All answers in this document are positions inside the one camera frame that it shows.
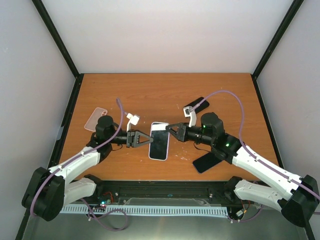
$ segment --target wooden table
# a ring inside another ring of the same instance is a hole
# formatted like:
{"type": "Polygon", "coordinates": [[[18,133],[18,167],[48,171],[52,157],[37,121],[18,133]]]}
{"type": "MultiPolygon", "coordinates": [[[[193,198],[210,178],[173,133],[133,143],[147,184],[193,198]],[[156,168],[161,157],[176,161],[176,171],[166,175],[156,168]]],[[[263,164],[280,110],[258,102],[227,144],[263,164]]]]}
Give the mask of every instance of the wooden table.
{"type": "MultiPolygon", "coordinates": [[[[245,120],[242,136],[246,144],[278,164],[249,73],[85,74],[60,162],[78,153],[90,140],[92,132],[85,130],[84,125],[96,107],[107,109],[114,121],[120,122],[117,97],[121,99],[125,111],[140,116],[135,129],[149,134],[152,122],[186,122],[183,106],[221,89],[234,92],[243,103],[245,120]]],[[[208,101],[210,107],[198,113],[197,125],[201,124],[202,114],[215,112],[223,120],[225,131],[238,136],[241,110],[236,99],[227,93],[220,93],[208,101]]],[[[123,129],[126,129],[127,122],[125,118],[123,129]]],[[[83,175],[92,174],[103,180],[119,181],[227,181],[232,176],[257,179],[225,161],[198,174],[192,162],[206,152],[195,149],[192,142],[179,142],[172,136],[169,141],[166,161],[149,159],[148,145],[139,148],[124,146],[111,152],[102,163],[83,175]]]]}

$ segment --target black smartphone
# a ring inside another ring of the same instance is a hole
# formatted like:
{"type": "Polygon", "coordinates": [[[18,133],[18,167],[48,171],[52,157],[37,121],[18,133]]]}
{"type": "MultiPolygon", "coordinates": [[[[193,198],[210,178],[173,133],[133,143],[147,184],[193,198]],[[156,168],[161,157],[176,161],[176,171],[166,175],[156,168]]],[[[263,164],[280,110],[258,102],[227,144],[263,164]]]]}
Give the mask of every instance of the black smartphone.
{"type": "Polygon", "coordinates": [[[192,164],[197,170],[197,172],[199,174],[202,174],[221,162],[222,161],[215,157],[213,153],[208,152],[206,155],[203,155],[199,157],[197,160],[194,160],[192,164]]]}
{"type": "MultiPolygon", "coordinates": [[[[198,99],[194,100],[193,102],[190,102],[189,104],[185,105],[185,107],[191,106],[194,107],[195,105],[197,105],[198,103],[200,103],[200,101],[202,101],[204,99],[203,96],[199,97],[198,99]]],[[[210,104],[207,100],[205,100],[203,103],[201,103],[201,105],[199,107],[197,107],[194,111],[195,114],[201,112],[202,110],[206,109],[207,107],[209,107],[210,104]]]]}
{"type": "Polygon", "coordinates": [[[153,142],[149,144],[149,158],[165,161],[168,158],[169,132],[166,130],[168,123],[153,122],[151,124],[150,136],[153,142]]]}

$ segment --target transparent phone case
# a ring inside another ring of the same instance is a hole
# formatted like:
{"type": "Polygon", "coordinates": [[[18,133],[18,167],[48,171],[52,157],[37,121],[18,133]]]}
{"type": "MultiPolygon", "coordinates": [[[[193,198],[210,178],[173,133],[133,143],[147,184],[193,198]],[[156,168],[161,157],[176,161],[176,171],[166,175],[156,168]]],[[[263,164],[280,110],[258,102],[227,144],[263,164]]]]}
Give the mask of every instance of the transparent phone case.
{"type": "Polygon", "coordinates": [[[108,113],[108,111],[106,109],[101,108],[101,107],[97,107],[93,111],[91,116],[89,117],[89,119],[86,122],[86,124],[84,125],[84,129],[89,130],[91,132],[95,132],[96,131],[96,125],[98,124],[98,119],[101,116],[107,115],[107,113],[108,113]]]}

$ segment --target black frame edge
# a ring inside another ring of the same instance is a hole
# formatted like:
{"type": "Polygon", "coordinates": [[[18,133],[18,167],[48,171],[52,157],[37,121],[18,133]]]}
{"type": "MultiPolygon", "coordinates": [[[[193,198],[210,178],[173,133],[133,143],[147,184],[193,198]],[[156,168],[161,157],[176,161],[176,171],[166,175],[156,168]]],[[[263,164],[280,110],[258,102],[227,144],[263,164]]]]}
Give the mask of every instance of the black frame edge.
{"type": "Polygon", "coordinates": [[[62,134],[60,139],[57,140],[54,144],[54,148],[50,157],[48,168],[51,168],[59,163],[83,79],[84,79],[83,73],[80,74],[80,76],[75,79],[73,89],[69,98],[69,102],[66,106],[62,123],[61,123],[61,127],[63,127],[62,134]]]}
{"type": "Polygon", "coordinates": [[[27,210],[25,210],[20,227],[18,229],[18,233],[15,236],[15,240],[22,240],[23,239],[26,227],[28,225],[29,217],[30,217],[30,211],[27,209],[27,210]]]}
{"type": "Polygon", "coordinates": [[[74,75],[75,78],[79,77],[79,72],[76,68],[76,65],[74,64],[74,61],[72,60],[64,42],[62,41],[54,23],[51,20],[51,17],[49,16],[45,5],[41,0],[32,0],[35,8],[37,9],[38,13],[40,14],[44,24],[46,25],[47,29],[49,30],[53,40],[55,41],[55,44],[59,48],[66,64],[69,66],[72,74],[74,75]]]}
{"type": "Polygon", "coordinates": [[[306,236],[309,240],[316,240],[314,232],[312,231],[310,222],[307,223],[306,227],[304,228],[306,236]]]}
{"type": "Polygon", "coordinates": [[[278,43],[280,42],[282,36],[286,32],[288,26],[290,25],[292,19],[294,19],[296,13],[298,12],[300,6],[304,0],[293,0],[291,6],[289,7],[288,11],[286,12],[282,22],[280,23],[278,29],[276,30],[271,42],[269,43],[268,47],[266,48],[261,60],[259,61],[258,65],[256,66],[252,76],[254,80],[257,80],[260,73],[262,72],[263,68],[267,64],[271,54],[274,52],[275,48],[277,47],[278,43]]]}
{"type": "Polygon", "coordinates": [[[251,78],[252,78],[253,86],[254,86],[254,89],[255,89],[255,92],[256,92],[256,95],[258,97],[258,101],[259,101],[259,104],[260,104],[260,107],[261,107],[261,110],[262,110],[264,121],[266,123],[266,128],[268,129],[268,132],[269,132],[269,135],[270,135],[270,139],[271,139],[271,143],[272,143],[272,146],[273,146],[273,149],[274,149],[274,152],[275,152],[276,159],[278,161],[279,167],[280,168],[284,168],[284,164],[283,164],[281,156],[280,156],[280,152],[279,152],[279,149],[278,149],[278,146],[277,146],[277,143],[276,143],[275,135],[274,135],[274,133],[272,131],[272,128],[271,128],[271,124],[270,124],[270,121],[269,121],[269,118],[268,118],[267,110],[266,110],[264,101],[262,99],[258,83],[257,83],[257,81],[254,80],[253,75],[251,75],[251,78]]]}

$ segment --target white wall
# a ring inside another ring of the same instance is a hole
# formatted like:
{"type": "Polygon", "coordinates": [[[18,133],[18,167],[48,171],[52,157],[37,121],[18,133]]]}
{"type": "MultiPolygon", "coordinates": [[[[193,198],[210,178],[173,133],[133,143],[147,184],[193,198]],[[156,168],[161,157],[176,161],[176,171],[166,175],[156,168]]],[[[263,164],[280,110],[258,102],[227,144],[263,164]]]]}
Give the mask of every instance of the white wall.
{"type": "MultiPolygon", "coordinates": [[[[320,187],[319,9],[320,1],[304,1],[258,84],[284,166],[313,176],[320,187]]],[[[320,216],[310,223],[320,239],[320,216]]]]}
{"type": "Polygon", "coordinates": [[[82,73],[252,73],[292,0],[43,3],[82,73]]]}
{"type": "Polygon", "coordinates": [[[46,167],[74,77],[30,0],[0,7],[0,239],[15,239],[33,171],[46,167]]]}

